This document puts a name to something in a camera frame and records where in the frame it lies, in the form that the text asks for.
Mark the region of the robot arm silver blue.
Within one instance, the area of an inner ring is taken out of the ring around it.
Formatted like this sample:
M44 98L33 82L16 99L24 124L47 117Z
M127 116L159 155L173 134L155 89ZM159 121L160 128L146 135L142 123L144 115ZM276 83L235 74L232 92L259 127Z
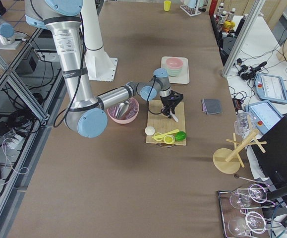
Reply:
M4 21L0 15L0 50L15 42L13 26Z
M94 96L91 80L113 80L117 60L104 50L98 13L92 0L27 0L29 25L51 31L65 79L70 103L65 111L66 126L81 136L94 138L106 128L105 109L139 95L150 101L159 96L161 113L172 118L183 95L171 88L167 71L156 69L145 82L124 86Z

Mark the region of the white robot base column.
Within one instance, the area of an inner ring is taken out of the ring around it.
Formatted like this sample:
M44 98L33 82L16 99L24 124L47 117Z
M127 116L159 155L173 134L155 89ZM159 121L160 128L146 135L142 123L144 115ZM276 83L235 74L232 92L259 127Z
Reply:
M83 18L85 63L88 77L95 81L113 81L117 58L110 58L104 50L98 14L93 0L84 0L81 10Z

